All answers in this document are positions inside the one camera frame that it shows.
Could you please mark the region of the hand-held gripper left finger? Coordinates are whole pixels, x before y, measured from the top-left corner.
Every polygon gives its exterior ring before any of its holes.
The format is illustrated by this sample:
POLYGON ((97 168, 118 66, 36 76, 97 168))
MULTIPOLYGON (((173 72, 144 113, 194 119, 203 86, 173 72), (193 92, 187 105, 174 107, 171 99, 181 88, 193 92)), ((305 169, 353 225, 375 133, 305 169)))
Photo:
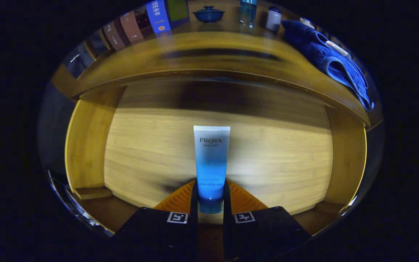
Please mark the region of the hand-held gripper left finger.
POLYGON ((139 208, 111 239, 115 261, 195 261, 198 186, 193 180, 154 208, 139 208))

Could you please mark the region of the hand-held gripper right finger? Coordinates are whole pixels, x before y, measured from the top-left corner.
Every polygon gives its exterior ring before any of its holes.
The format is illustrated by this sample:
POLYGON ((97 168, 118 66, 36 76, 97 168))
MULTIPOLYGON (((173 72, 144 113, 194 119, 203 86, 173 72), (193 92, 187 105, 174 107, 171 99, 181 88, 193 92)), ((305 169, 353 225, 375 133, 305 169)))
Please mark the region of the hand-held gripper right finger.
POLYGON ((231 261, 272 261, 309 234, 283 207, 268 207, 233 181, 224 183, 223 255, 231 261))

